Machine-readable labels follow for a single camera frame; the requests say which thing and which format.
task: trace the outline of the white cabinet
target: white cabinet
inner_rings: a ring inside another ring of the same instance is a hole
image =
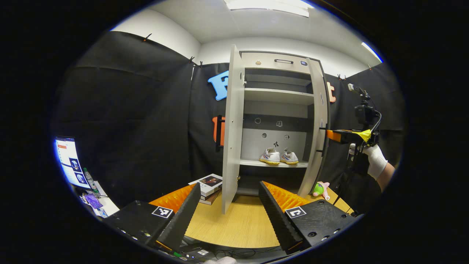
[[[319,61],[291,54],[231,48],[222,211],[236,193],[257,195],[265,180],[305,196],[317,181],[328,140],[329,100]],[[266,148],[288,147],[297,165],[258,161]]]

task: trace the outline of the purple bag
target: purple bag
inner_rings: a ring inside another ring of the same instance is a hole
[[[90,203],[91,207],[93,207],[94,209],[103,207],[103,205],[98,201],[98,199],[92,194],[85,195],[85,199],[88,201],[88,203]]]

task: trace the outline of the shoe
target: shoe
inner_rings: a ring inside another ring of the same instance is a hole
[[[266,148],[264,153],[259,157],[259,161],[267,164],[280,164],[280,152],[273,148]]]
[[[285,162],[288,165],[295,165],[298,164],[298,158],[294,152],[291,152],[288,150],[288,148],[285,148],[283,150],[283,155],[280,157],[280,162]]]

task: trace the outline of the computer screen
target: computer screen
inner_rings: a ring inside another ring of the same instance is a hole
[[[85,174],[78,161],[75,148],[75,139],[68,137],[55,137],[55,156],[63,170],[68,182],[86,189],[91,189]]]

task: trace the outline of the bottle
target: bottle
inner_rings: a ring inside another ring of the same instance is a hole
[[[88,170],[87,170],[86,168],[83,168],[83,171],[85,172],[86,180],[87,180],[88,183],[90,184],[91,189],[93,190],[93,192],[94,192],[95,194],[99,194],[99,190],[98,190],[98,188],[96,187],[96,184],[94,184],[93,178],[91,178],[91,174],[88,172]]]

